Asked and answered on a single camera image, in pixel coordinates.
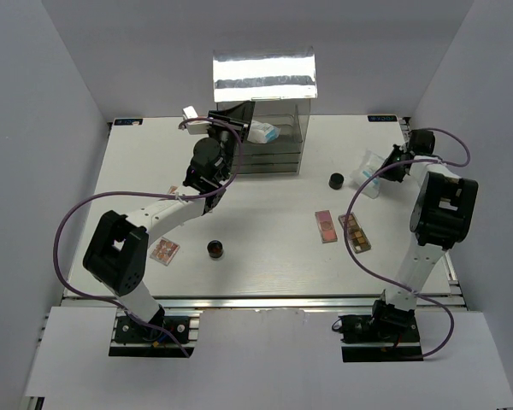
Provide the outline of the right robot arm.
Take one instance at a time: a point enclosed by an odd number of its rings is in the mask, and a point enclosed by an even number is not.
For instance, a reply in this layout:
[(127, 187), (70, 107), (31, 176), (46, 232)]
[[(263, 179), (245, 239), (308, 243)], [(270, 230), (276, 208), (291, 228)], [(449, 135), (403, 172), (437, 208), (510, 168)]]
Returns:
[(370, 333), (395, 343), (412, 325), (417, 296), (446, 251), (469, 233), (479, 185), (450, 170), (434, 152), (436, 128), (409, 132), (380, 168), (382, 179), (401, 183), (412, 177), (419, 193), (410, 216), (410, 246), (393, 283), (373, 306)]

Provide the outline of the amber glass jar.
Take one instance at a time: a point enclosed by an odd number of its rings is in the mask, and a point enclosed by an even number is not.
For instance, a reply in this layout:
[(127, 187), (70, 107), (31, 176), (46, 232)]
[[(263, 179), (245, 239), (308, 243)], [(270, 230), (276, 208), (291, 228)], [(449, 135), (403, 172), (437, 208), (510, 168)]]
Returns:
[(207, 244), (209, 257), (212, 259), (220, 259), (224, 254), (223, 244), (219, 240), (212, 240)]

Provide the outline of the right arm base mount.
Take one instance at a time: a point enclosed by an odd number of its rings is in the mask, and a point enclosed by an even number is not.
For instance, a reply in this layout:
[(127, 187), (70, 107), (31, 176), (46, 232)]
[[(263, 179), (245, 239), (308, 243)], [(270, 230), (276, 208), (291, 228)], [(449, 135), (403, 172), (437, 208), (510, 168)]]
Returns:
[(342, 315), (331, 330), (341, 335), (344, 363), (423, 360), (413, 309), (405, 311), (377, 300), (370, 314)]

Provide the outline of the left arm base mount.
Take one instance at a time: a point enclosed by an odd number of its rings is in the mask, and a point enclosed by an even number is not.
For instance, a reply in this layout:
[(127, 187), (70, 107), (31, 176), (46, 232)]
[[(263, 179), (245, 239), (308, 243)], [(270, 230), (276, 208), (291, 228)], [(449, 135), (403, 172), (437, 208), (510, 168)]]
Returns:
[(124, 313), (115, 317), (109, 344), (110, 357), (186, 359), (198, 339), (200, 312), (167, 310), (162, 327), (170, 332), (182, 348), (163, 331), (137, 324)]

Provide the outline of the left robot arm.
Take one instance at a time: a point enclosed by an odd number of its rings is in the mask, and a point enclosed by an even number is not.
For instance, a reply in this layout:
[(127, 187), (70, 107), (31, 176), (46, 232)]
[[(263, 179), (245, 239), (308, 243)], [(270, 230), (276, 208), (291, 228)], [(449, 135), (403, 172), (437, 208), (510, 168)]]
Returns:
[(247, 101), (183, 119), (179, 127), (200, 139), (182, 185), (130, 213), (110, 210), (97, 223), (82, 265), (113, 293), (134, 330), (148, 342), (171, 333), (163, 326), (163, 307), (143, 281), (148, 249), (169, 231), (217, 206), (239, 172), (234, 156), (249, 134), (254, 110), (255, 104)]

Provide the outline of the cotton pad bag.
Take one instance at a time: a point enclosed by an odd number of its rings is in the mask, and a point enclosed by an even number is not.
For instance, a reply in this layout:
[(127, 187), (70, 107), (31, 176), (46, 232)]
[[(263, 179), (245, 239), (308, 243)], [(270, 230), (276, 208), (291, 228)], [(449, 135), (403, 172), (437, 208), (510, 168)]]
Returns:
[(279, 127), (253, 120), (246, 140), (252, 144), (268, 144), (277, 139), (279, 135)]
[[(373, 174), (375, 174), (383, 165), (385, 159), (377, 155), (372, 150), (366, 149), (361, 156), (358, 168), (350, 173), (351, 184), (355, 188), (360, 188)], [(380, 194), (380, 180), (378, 178), (369, 182), (362, 190), (362, 194), (368, 198), (375, 199)]]

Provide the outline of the black jar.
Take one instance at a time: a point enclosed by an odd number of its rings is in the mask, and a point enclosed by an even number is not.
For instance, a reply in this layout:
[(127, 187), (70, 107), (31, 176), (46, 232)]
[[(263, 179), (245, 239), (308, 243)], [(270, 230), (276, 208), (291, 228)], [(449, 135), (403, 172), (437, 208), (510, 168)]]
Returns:
[(341, 173), (332, 173), (328, 180), (328, 186), (333, 190), (340, 190), (345, 182), (345, 178)]

